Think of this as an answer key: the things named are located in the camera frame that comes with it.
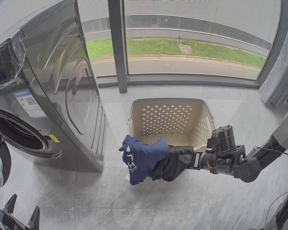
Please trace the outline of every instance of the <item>gray curtain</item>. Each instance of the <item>gray curtain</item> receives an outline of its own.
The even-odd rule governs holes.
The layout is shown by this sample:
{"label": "gray curtain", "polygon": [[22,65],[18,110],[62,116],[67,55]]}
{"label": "gray curtain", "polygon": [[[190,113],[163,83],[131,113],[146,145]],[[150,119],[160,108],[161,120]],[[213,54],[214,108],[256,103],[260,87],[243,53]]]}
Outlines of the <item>gray curtain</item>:
{"label": "gray curtain", "polygon": [[275,65],[258,92],[265,104],[278,106],[288,99],[288,34]]}

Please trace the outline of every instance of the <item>sticker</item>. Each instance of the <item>sticker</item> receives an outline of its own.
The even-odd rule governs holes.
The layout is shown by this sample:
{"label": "sticker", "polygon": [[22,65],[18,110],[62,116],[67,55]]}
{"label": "sticker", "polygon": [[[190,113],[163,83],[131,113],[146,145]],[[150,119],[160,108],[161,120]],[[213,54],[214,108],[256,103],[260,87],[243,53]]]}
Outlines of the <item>sticker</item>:
{"label": "sticker", "polygon": [[130,181],[130,175],[127,174],[127,176],[125,177],[125,179],[129,180]]}
{"label": "sticker", "polygon": [[60,143],[60,141],[54,136],[54,135],[49,135],[53,139],[53,141]]}
{"label": "sticker", "polygon": [[199,156],[200,156],[200,153],[196,153],[196,159],[195,159],[194,167],[198,167]]}
{"label": "sticker", "polygon": [[13,94],[31,118],[48,118],[35,101],[29,89],[14,92]]}

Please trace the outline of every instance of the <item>building facade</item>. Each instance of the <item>building facade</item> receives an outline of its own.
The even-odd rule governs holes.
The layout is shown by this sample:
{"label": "building facade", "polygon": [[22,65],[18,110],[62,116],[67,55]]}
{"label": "building facade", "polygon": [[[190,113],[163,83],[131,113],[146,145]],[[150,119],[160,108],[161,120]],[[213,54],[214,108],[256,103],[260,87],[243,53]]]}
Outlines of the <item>building facade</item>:
{"label": "building facade", "polygon": [[[111,39],[107,0],[79,0],[86,41]],[[125,0],[126,36],[195,39],[267,56],[280,0]]]}

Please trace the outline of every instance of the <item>laundry basket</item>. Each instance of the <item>laundry basket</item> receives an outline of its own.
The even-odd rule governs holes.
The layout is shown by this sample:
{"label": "laundry basket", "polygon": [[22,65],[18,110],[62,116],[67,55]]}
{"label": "laundry basket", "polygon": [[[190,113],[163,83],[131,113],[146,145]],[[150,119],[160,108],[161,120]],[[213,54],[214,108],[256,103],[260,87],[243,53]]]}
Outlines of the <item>laundry basket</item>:
{"label": "laundry basket", "polygon": [[189,98],[149,98],[132,103],[128,133],[152,145],[164,136],[173,146],[207,145],[215,129],[210,108],[205,101]]}

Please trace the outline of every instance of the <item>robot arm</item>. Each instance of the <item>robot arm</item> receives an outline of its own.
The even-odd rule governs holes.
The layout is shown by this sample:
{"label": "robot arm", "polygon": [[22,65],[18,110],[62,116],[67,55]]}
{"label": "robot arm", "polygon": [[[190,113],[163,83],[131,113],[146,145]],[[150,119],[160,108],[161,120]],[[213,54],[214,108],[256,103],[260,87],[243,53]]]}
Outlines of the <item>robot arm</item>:
{"label": "robot arm", "polygon": [[212,174],[227,174],[244,182],[256,180],[260,172],[288,149],[288,113],[270,138],[254,147],[247,155],[244,145],[236,145],[231,125],[212,131],[205,152],[193,151],[179,159],[189,164],[187,169],[205,169]]}

